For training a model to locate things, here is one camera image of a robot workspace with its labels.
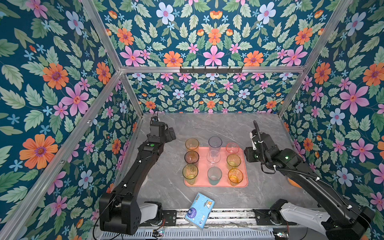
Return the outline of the blue transparent cup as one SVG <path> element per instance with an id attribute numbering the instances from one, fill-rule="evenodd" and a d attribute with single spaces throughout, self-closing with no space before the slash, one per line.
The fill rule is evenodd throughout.
<path id="1" fill-rule="evenodd" d="M 209 144 L 209 152 L 216 154 L 220 152 L 223 141 L 218 136 L 212 136 L 209 138 L 208 144 Z"/>

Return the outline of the dark grey plastic cup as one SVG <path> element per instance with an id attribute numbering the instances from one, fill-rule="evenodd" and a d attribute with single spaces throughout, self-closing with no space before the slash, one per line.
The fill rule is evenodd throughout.
<path id="1" fill-rule="evenodd" d="M 200 155 L 196 151 L 188 151 L 186 152 L 184 159 L 187 164 L 193 164 L 197 166 L 199 163 Z"/>

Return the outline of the pink plastic tray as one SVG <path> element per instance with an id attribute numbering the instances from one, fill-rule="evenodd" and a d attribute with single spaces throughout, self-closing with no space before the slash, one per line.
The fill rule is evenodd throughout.
<path id="1" fill-rule="evenodd" d="M 194 185 L 189 185 L 185 180 L 184 183 L 188 187 L 200 187 L 200 188 L 208 188 L 208 187 L 219 187 L 219 188 L 245 188 L 249 184 L 248 180 L 248 174 L 247 174 L 247 168 L 246 168 L 246 160 L 244 157 L 244 153 L 239 151 L 236 155 L 238 155 L 241 158 L 241 165 L 237 168 L 243 172 L 244 179 L 243 181 L 238 184 L 237 186 L 231 186 L 228 179 L 228 172 L 229 169 L 227 168 L 227 156 L 230 155 L 225 148 L 221 148 L 220 154 L 221 154 L 221 161 L 215 165 L 215 166 L 209 166 L 209 163 L 207 161 L 207 153 L 209 151 L 209 147 L 199 147 L 199 163 L 197 165 L 199 169 L 199 174 L 197 176 L 197 180 Z M 207 172 L 208 169 L 211 167 L 218 167 L 222 171 L 222 178 L 220 182 L 216 186 L 212 186 L 209 183 Z"/>

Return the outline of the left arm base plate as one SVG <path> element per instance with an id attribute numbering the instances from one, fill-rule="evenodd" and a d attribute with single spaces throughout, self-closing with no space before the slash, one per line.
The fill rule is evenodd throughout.
<path id="1" fill-rule="evenodd" d="M 163 210 L 162 215 L 156 216 L 153 220 L 148 220 L 141 224 L 141 227 L 161 227 L 161 226 L 176 226 L 177 221 L 177 211 L 176 210 Z"/>

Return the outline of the amber short cup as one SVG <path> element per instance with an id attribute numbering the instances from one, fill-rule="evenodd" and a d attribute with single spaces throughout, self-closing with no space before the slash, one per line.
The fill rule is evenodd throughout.
<path id="1" fill-rule="evenodd" d="M 231 186 L 237 186 L 244 179 L 243 172 L 237 168 L 232 168 L 228 172 L 228 179 Z"/>

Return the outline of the clear transparent cup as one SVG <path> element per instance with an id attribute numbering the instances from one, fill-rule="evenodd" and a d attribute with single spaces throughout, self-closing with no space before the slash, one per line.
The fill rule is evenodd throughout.
<path id="1" fill-rule="evenodd" d="M 221 154 L 217 150 L 209 150 L 207 153 L 209 166 L 215 166 L 221 161 Z"/>

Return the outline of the yellow plastic cup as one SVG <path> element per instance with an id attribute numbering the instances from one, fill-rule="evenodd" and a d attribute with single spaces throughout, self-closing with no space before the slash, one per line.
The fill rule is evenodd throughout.
<path id="1" fill-rule="evenodd" d="M 185 147 L 187 148 L 187 151 L 199 151 L 200 142 L 196 138 L 189 138 L 185 142 Z"/>

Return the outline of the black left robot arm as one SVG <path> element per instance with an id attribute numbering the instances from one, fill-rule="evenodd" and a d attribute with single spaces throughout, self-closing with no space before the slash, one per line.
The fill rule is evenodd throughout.
<path id="1" fill-rule="evenodd" d="M 137 201 L 139 191 L 151 168 L 164 151 L 164 146 L 176 139 L 173 128 L 166 125 L 151 127 L 147 140 L 138 147 L 137 157 L 130 170 L 110 193 L 99 201 L 101 231 L 134 235 L 140 224 L 162 219 L 162 204 Z"/>

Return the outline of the pink transparent cup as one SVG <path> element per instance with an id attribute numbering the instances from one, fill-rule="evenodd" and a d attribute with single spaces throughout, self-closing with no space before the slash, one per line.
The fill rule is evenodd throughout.
<path id="1" fill-rule="evenodd" d="M 237 154 L 240 150 L 240 147 L 238 144 L 236 143 L 228 143 L 226 145 L 226 151 L 229 153 L 229 154 Z"/>

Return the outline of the teal frosted cup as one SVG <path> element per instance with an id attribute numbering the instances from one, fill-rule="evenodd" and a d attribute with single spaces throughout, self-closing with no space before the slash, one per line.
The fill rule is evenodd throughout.
<path id="1" fill-rule="evenodd" d="M 210 185 L 216 186 L 220 182 L 222 175 L 223 174 L 220 168 L 218 167 L 209 168 L 207 172 L 207 176 L 208 176 Z"/>

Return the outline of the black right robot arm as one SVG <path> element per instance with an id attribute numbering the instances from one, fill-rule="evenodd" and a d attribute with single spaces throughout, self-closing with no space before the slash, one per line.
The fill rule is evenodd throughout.
<path id="1" fill-rule="evenodd" d="M 270 208 L 271 221 L 296 223 L 329 240 L 360 240 L 370 229 L 375 216 L 368 207 L 359 207 L 341 196 L 322 180 L 292 149 L 280 150 L 271 136 L 257 130 L 250 132 L 252 146 L 244 151 L 250 163 L 259 162 L 268 174 L 281 173 L 305 190 L 323 208 L 322 211 L 298 207 L 279 199 Z"/>

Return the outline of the light green tall cup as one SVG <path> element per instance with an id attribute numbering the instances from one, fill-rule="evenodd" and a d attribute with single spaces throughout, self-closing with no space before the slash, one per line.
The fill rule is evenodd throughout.
<path id="1" fill-rule="evenodd" d="M 189 185 L 195 184 L 198 174 L 199 174 L 199 169 L 194 164 L 187 164 L 183 168 L 183 177 Z"/>

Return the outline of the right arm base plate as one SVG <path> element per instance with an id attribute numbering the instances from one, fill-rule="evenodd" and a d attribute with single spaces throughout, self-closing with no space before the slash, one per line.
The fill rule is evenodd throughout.
<path id="1" fill-rule="evenodd" d="M 293 222 L 287 222 L 278 211 L 271 211 L 270 209 L 252 209 L 255 214 L 255 219 L 258 225 L 273 225 L 273 226 L 297 226 Z"/>

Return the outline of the green short cup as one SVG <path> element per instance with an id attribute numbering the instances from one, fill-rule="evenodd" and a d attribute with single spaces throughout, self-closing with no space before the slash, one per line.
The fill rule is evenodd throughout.
<path id="1" fill-rule="evenodd" d="M 238 168 L 241 165 L 241 158 L 236 154 L 230 154 L 227 156 L 227 168 L 229 170 Z"/>

